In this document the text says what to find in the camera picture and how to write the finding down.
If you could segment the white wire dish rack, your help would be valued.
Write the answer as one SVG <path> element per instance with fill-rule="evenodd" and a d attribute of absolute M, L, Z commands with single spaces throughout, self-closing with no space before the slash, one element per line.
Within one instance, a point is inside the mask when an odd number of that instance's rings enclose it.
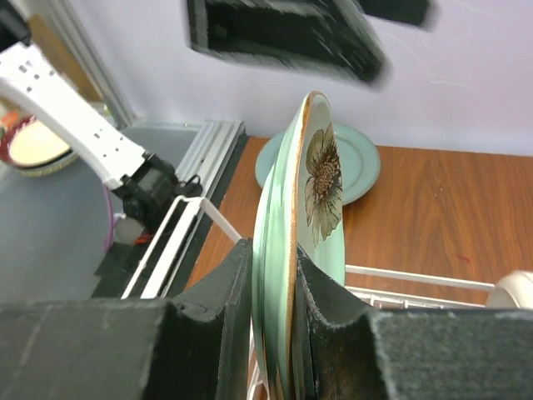
<path fill-rule="evenodd" d="M 222 199 L 222 209 L 218 209 L 205 197 L 192 197 L 184 200 L 186 205 L 183 216 L 177 223 L 178 228 L 188 225 L 190 232 L 181 235 L 179 247 L 180 257 L 175 266 L 168 270 L 168 281 L 162 286 L 161 293 L 168 294 L 181 287 L 181 277 L 187 278 L 189 287 L 214 270 L 215 262 L 229 253 L 229 244 L 240 239 L 238 228 L 245 228 L 246 233 L 252 231 L 252 224 L 257 212 L 256 202 L 243 204 L 230 202 L 229 197 Z M 346 271 L 353 276 L 391 278 L 402 281 L 412 280 L 419 283 L 457 286 L 459 288 L 488 290 L 493 286 L 489 283 L 472 282 L 460 279 L 434 277 L 410 272 L 398 272 L 373 267 L 348 265 Z M 459 302 L 450 299 L 423 297 L 400 292 L 380 291 L 366 287 L 346 288 L 352 295 L 378 308 L 483 308 L 482 304 Z"/>

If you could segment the floral plate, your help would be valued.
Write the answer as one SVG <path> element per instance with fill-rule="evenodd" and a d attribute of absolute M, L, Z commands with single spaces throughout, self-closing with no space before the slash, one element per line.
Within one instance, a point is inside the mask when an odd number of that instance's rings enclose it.
<path fill-rule="evenodd" d="M 292 326 L 298 251 L 345 283 L 343 185 L 331 109 L 309 92 L 282 136 L 262 189 L 252 243 L 252 325 L 272 399 L 293 399 Z"/>

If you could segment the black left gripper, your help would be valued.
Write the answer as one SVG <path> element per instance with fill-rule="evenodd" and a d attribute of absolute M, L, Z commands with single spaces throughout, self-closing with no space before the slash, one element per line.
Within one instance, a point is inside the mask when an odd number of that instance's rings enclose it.
<path fill-rule="evenodd" d="M 424 28 L 431 1 L 189 1 L 192 50 L 236 63 L 306 69 L 367 85 L 387 60 L 368 19 Z"/>

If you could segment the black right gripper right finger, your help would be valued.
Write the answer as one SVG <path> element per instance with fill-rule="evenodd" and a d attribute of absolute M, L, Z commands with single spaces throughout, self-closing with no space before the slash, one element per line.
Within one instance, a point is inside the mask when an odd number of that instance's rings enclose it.
<path fill-rule="evenodd" d="M 299 399 L 529 399 L 532 313 L 379 309 L 297 259 Z"/>

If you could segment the cream plate with blue swirl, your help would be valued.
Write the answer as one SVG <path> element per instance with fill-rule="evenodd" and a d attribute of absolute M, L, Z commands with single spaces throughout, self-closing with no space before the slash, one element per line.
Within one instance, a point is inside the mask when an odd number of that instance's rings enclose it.
<path fill-rule="evenodd" d="M 532 271 L 516 270 L 503 277 L 490 292 L 486 307 L 532 309 Z"/>

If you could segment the plain teal green plate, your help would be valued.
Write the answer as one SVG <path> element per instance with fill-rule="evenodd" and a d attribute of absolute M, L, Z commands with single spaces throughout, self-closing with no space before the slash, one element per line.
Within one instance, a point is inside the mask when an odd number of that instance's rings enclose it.
<path fill-rule="evenodd" d="M 333 124 L 343 179 L 343 204 L 355 202 L 375 184 L 381 170 L 381 160 L 375 144 L 353 127 Z M 283 133 L 272 137 L 257 156 L 255 177 L 263 188 L 267 175 L 276 161 Z"/>

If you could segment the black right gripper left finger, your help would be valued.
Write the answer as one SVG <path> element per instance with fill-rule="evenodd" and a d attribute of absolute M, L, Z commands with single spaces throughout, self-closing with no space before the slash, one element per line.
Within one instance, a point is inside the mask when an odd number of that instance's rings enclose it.
<path fill-rule="evenodd" d="M 1 307 L 4 399 L 243 399 L 252 243 L 172 299 Z"/>

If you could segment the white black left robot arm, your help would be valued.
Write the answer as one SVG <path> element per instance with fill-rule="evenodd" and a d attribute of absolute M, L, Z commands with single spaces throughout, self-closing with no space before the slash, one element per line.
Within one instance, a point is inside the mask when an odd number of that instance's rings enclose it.
<path fill-rule="evenodd" d="M 190 1 L 190 46 L 240 63 L 340 73 L 373 83 L 386 57 L 372 16 L 421 27 L 428 1 Z M 1 4 L 1 94 L 65 141 L 121 199 L 126 215 L 159 228 L 182 193 L 169 162 L 124 137 L 60 76 L 28 23 Z"/>

